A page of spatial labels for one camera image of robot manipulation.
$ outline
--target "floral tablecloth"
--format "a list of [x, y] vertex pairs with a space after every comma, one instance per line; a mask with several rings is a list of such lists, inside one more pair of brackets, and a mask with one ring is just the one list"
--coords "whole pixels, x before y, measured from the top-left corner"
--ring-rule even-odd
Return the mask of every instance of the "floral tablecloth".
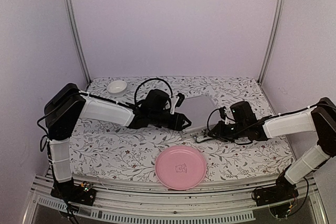
[[[128, 90], [120, 102], [133, 103], [137, 86], [149, 77], [96, 78], [88, 87], [92, 94], [111, 98], [106, 87], [112, 80], [125, 80]], [[227, 106], [248, 101], [261, 118], [272, 114], [270, 106], [257, 82], [251, 78], [225, 77], [161, 77], [168, 81], [174, 93], [186, 98], [207, 94], [216, 106]], [[143, 99], [148, 91], [164, 83], [152, 81], [138, 93]], [[77, 122], [70, 138], [70, 163], [75, 174], [107, 179], [156, 182], [155, 158], [165, 148], [187, 145], [197, 148], [207, 161], [205, 181], [241, 179], [280, 173], [293, 156], [284, 137], [251, 145], [209, 141], [196, 144], [193, 139], [182, 140], [179, 132], [157, 129], [153, 126], [132, 130], [109, 122], [82, 119]]]

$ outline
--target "bowl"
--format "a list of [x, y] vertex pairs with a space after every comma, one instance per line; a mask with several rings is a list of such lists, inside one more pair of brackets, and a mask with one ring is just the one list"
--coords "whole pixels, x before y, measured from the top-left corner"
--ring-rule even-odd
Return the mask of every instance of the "bowl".
[[113, 97], [122, 97], [124, 94], [126, 94], [126, 90], [127, 90], [127, 82], [122, 80], [112, 81], [107, 86], [107, 91]]

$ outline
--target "pink plate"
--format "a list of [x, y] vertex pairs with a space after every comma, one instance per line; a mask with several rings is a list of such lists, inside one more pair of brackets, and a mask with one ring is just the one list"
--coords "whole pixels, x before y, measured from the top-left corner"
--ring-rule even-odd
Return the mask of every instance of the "pink plate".
[[156, 158], [155, 173], [166, 187], [187, 190], [202, 182], [206, 173], [206, 163], [197, 149], [173, 146], [165, 149]]

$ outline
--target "metal corner post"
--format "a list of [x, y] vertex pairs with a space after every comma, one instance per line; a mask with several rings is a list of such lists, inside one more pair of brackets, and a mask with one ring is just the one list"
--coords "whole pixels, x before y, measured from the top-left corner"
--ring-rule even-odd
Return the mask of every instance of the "metal corner post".
[[77, 24], [76, 24], [72, 0], [64, 0], [64, 1], [65, 1], [66, 9], [67, 9], [67, 14], [69, 17], [70, 27], [71, 27], [72, 36], [75, 42], [75, 47], [76, 47], [80, 67], [82, 69], [86, 83], [89, 84], [91, 82], [91, 77], [90, 77], [89, 69], [88, 69], [88, 66], [87, 66], [87, 63], [84, 57], [83, 48], [82, 48], [80, 38], [79, 38], [79, 33], [78, 33]]
[[260, 83], [261, 86], [265, 80], [267, 68], [268, 68], [268, 65], [271, 59], [271, 55], [272, 55], [272, 51], [273, 51], [279, 23], [280, 23], [280, 16], [282, 12], [282, 7], [284, 5], [284, 1], [285, 0], [277, 0], [276, 10], [275, 10], [273, 24], [272, 24], [272, 30], [271, 30], [271, 34], [268, 40], [264, 61], [262, 63], [261, 70], [259, 73], [259, 78], [258, 78], [258, 82]]

